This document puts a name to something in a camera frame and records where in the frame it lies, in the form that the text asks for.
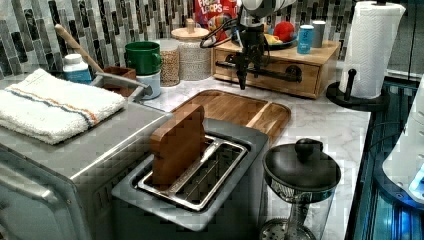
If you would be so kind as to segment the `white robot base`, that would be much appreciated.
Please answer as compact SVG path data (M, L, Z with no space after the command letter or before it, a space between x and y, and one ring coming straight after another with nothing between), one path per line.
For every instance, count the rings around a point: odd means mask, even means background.
M424 202L424 82L420 80L405 128L382 164L388 179L416 203Z

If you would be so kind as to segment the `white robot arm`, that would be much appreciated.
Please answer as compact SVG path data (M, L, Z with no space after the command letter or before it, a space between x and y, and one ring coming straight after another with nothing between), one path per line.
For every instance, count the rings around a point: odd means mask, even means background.
M267 45L264 36L266 18L292 5L296 0L240 0L240 10L237 17L239 43L242 48L234 58L236 74L242 90L246 87L249 65L255 70L265 66L263 55Z

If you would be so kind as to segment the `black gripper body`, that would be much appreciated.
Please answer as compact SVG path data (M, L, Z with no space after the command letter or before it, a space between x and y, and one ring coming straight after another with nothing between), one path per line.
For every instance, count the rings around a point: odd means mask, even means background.
M255 27L247 27L238 24L237 33L242 50L236 54L236 65L248 66L253 63L256 66L263 66L265 64L264 25L259 24Z

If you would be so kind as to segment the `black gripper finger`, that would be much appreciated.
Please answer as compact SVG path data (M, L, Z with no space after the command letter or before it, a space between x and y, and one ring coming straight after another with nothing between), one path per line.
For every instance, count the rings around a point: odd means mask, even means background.
M253 73L254 74L254 78L258 78L259 77L258 71L260 70L260 65L255 63L254 66L253 66L253 68L255 70L255 72Z
M244 90L246 87L248 62L244 58L239 58L236 61L236 68L237 68L236 74L239 80L240 89Z

